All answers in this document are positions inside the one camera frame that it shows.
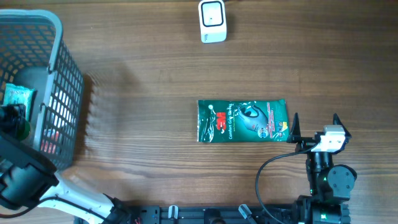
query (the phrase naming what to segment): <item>basket handle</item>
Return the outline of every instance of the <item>basket handle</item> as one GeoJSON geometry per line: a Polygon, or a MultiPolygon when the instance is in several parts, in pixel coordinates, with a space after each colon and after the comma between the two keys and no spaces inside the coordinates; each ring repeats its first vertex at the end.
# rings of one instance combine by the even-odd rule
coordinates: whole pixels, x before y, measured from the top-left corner
{"type": "Polygon", "coordinates": [[[0,10],[0,18],[1,17],[23,17],[23,18],[44,18],[50,21],[55,27],[55,38],[54,43],[52,46],[51,56],[49,60],[49,67],[50,71],[54,71],[55,64],[57,62],[58,51],[60,49],[62,35],[63,35],[63,28],[62,22],[58,18],[57,15],[54,13],[41,10],[41,9],[34,9],[34,10],[23,10],[23,9],[1,9],[0,10]]]}

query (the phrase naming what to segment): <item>white sensor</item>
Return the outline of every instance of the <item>white sensor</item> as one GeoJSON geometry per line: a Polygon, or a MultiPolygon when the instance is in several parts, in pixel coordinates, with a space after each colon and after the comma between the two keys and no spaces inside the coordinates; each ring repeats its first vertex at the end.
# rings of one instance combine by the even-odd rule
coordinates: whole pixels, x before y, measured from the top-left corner
{"type": "Polygon", "coordinates": [[[226,39],[224,2],[202,0],[198,9],[201,41],[206,44],[224,41],[226,39]]]}

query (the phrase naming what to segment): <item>gray plastic basket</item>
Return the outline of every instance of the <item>gray plastic basket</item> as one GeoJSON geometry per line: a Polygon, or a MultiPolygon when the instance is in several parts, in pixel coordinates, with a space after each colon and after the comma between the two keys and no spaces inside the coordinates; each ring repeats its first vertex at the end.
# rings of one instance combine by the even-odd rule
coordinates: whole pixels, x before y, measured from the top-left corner
{"type": "Polygon", "coordinates": [[[62,32],[52,12],[0,10],[0,104],[6,83],[36,89],[29,120],[35,127],[32,147],[60,170],[73,160],[84,88],[62,32]]]}

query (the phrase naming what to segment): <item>green packet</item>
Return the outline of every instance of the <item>green packet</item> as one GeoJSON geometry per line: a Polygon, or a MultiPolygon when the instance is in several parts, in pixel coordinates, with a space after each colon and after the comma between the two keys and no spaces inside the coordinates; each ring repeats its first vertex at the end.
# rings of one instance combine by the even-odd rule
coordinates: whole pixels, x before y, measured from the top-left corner
{"type": "Polygon", "coordinates": [[[25,105],[25,119],[28,121],[30,116],[30,106],[34,89],[30,90],[23,86],[15,86],[12,83],[6,84],[3,105],[23,104],[25,105]]]}
{"type": "Polygon", "coordinates": [[[286,141],[285,100],[198,100],[198,142],[286,141]]]}

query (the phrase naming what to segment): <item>wood grain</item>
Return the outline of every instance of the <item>wood grain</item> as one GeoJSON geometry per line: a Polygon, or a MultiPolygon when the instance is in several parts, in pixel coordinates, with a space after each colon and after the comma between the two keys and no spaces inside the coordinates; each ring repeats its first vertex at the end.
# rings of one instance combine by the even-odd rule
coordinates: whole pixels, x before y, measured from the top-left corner
{"type": "MultiPolygon", "coordinates": [[[[202,44],[197,2],[34,5],[56,13],[85,74],[76,184],[146,205],[257,204],[259,166],[284,143],[196,142],[199,99],[285,98],[311,136],[338,113],[353,135],[336,164],[356,169],[353,223],[398,219],[398,5],[234,1],[228,39],[202,44]]],[[[270,164],[267,203],[309,194],[304,156],[270,164]]],[[[71,223],[35,209],[1,223],[71,223]]]]}

